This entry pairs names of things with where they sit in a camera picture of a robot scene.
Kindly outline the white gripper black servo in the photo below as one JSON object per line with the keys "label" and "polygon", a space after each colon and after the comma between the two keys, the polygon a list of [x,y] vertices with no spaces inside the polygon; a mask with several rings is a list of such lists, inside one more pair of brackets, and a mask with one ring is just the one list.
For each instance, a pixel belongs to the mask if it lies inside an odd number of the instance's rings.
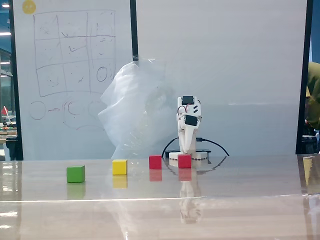
{"label": "white gripper black servo", "polygon": [[182,153],[194,153],[196,151],[196,132],[201,120],[201,116],[187,113],[177,117],[179,147]]}

